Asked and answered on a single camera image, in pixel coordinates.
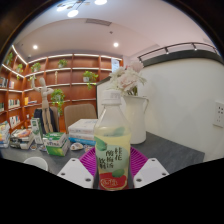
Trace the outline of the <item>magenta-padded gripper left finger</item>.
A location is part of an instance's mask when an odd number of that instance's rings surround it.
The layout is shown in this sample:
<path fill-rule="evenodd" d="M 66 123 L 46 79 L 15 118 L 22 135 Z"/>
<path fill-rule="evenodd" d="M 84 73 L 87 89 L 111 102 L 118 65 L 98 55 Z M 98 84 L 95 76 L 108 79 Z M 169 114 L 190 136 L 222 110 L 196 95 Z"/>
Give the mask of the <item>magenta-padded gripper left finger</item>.
<path fill-rule="evenodd" d="M 97 172 L 95 148 L 80 158 L 71 158 L 59 171 L 58 176 L 84 188 L 92 188 Z"/>

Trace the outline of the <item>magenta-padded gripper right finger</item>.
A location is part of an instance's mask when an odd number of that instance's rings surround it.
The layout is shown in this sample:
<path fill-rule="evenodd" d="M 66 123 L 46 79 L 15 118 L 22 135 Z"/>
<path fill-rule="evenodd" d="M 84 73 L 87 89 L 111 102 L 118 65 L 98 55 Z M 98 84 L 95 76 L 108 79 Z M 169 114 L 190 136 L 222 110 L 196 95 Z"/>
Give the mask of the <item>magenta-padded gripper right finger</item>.
<path fill-rule="evenodd" d="M 156 158 L 148 159 L 134 147 L 131 148 L 130 154 L 130 172 L 135 188 L 143 187 L 169 175 Z"/>

